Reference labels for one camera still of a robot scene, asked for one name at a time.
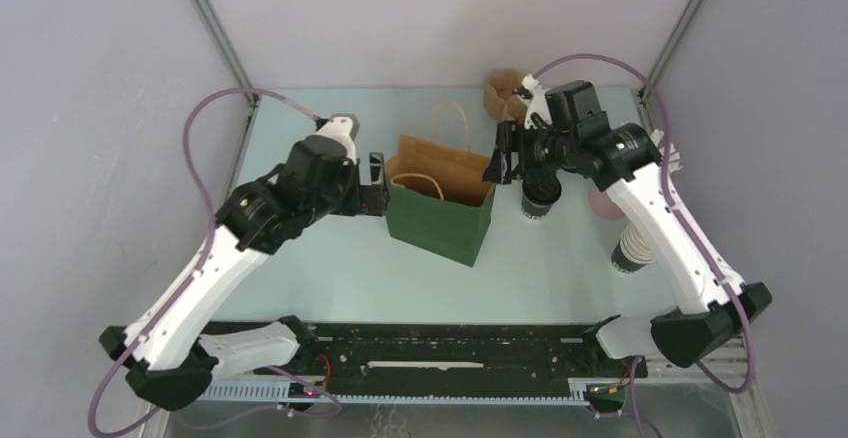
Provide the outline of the green paper bag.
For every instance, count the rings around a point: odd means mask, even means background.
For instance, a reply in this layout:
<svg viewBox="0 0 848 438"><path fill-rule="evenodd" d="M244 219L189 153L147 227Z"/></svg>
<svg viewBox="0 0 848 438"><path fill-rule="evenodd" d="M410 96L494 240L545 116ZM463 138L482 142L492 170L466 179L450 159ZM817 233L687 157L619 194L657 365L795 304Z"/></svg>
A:
<svg viewBox="0 0 848 438"><path fill-rule="evenodd" d="M462 119L465 147L400 136L396 154L386 162L385 218L392 238L472 267L491 223L495 185L483 180L490 159L471 150L470 123L461 105L436 105L433 122L446 107Z"/></svg>

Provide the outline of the black paper coffee cup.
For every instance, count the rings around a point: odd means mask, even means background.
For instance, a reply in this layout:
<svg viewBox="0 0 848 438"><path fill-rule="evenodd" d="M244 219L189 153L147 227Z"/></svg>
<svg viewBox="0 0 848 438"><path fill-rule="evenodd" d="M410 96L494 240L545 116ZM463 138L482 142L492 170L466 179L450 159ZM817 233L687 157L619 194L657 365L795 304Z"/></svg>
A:
<svg viewBox="0 0 848 438"><path fill-rule="evenodd" d="M532 220L541 220L549 213L560 197L561 192L557 190L523 189L521 210L525 217Z"/></svg>

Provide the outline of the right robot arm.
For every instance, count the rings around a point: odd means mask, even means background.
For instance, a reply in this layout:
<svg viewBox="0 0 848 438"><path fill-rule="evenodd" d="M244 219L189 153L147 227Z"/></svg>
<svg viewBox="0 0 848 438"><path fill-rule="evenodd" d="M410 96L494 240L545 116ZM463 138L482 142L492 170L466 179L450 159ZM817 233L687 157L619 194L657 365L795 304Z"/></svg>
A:
<svg viewBox="0 0 848 438"><path fill-rule="evenodd" d="M772 303L770 290L746 282L709 242L649 133L634 122L612 127L588 81L551 88L526 75L515 93L526 113L498 125L484 181L521 181L523 207L544 215L561 195L557 171L590 179L640 234L675 299L656 316L597 323L581 350L585 369L606 376L624 357L657 354L688 368L748 330Z"/></svg>

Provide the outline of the stacked brown cup carriers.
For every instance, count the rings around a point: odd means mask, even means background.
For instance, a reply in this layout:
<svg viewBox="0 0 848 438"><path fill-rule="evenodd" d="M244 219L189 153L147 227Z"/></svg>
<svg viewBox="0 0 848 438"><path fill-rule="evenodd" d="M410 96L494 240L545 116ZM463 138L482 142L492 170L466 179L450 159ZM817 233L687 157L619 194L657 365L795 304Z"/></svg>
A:
<svg viewBox="0 0 848 438"><path fill-rule="evenodd" d="M496 122L523 120L527 106L515 94L526 73L515 69L495 70L483 86L483 107Z"/></svg>

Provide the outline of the pink straw holder cup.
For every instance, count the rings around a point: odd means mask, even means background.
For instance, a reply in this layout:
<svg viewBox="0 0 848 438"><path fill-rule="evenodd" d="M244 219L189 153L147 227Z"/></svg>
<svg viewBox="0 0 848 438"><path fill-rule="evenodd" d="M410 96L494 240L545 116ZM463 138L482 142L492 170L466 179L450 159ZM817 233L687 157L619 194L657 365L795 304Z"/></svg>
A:
<svg viewBox="0 0 848 438"><path fill-rule="evenodd" d="M607 220L621 220L626 217L625 213L618 207L610 197L596 187L592 187L588 195L588 203L591 210L599 217Z"/></svg>

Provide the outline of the bundle of white straws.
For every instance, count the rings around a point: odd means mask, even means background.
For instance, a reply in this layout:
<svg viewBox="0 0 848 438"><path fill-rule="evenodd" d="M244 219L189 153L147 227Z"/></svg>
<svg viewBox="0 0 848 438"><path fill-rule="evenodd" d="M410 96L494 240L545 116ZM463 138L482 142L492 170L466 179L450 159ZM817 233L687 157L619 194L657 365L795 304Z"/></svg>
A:
<svg viewBox="0 0 848 438"><path fill-rule="evenodd" d="M650 138L654 142L661 156L668 164L668 172L675 173L683 168L681 163L681 155L676 149L674 143L665 137L665 133L661 129L654 129Z"/></svg>

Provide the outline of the stack of paper cups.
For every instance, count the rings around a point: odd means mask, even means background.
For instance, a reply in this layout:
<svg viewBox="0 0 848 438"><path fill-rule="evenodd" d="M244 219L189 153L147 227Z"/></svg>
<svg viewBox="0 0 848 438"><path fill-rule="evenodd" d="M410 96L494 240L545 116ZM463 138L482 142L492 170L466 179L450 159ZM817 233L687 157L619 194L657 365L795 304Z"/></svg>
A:
<svg viewBox="0 0 848 438"><path fill-rule="evenodd" d="M641 233L629 223L610 255L614 268L621 273L635 273L656 261L655 255Z"/></svg>

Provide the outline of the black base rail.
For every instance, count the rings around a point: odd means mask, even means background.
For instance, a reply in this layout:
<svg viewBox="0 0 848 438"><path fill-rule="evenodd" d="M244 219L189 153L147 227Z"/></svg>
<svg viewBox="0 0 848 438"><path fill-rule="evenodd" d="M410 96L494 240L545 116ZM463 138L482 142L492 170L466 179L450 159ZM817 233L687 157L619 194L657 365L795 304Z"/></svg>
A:
<svg viewBox="0 0 848 438"><path fill-rule="evenodd" d="M579 399L576 384L616 384L643 364L605 358L584 325L312 323L314 343L285 370L327 377L338 398Z"/></svg>

